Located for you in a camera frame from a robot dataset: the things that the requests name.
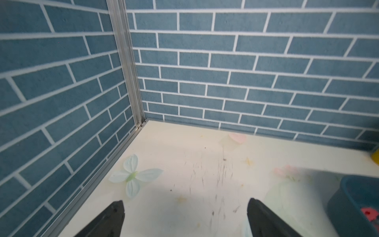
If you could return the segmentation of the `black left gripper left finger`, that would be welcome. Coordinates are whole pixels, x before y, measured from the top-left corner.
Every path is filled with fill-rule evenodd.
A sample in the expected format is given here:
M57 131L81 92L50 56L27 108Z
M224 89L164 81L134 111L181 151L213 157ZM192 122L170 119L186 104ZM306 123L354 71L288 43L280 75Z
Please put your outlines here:
M75 237L120 237L124 219L123 201L114 201Z

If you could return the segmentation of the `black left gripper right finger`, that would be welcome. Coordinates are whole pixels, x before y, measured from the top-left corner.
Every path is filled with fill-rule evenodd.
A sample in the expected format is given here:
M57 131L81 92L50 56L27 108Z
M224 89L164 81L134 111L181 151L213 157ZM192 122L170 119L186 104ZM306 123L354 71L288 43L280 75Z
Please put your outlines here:
M251 198L249 200L247 217L254 237L301 237L298 232L258 199Z

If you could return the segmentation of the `dark teal storage box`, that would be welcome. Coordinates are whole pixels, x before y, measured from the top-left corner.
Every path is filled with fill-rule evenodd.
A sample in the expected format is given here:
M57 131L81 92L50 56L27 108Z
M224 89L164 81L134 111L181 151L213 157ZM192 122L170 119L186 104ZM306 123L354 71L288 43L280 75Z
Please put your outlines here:
M379 179L347 175L327 203L327 214L340 237L377 237L379 219L369 222L361 208L379 211Z

